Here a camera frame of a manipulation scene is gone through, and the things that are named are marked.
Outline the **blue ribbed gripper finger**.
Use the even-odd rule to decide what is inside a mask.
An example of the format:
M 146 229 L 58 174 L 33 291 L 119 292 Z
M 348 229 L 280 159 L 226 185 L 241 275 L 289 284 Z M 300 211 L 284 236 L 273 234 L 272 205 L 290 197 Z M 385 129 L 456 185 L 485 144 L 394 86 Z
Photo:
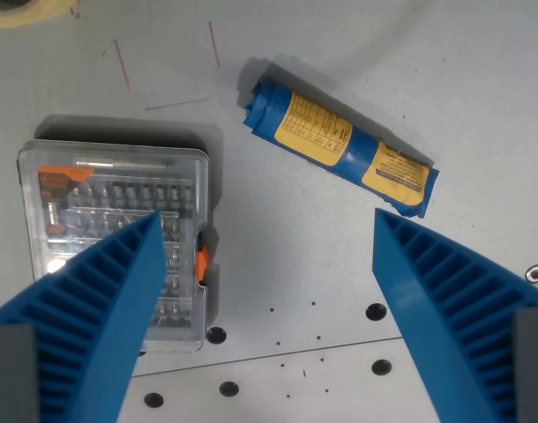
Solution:
M 152 213 L 0 307 L 0 326 L 34 332 L 42 422 L 117 420 L 166 276 Z
M 443 422 L 515 422 L 512 322 L 538 288 L 410 219 L 375 211 L 372 272 Z

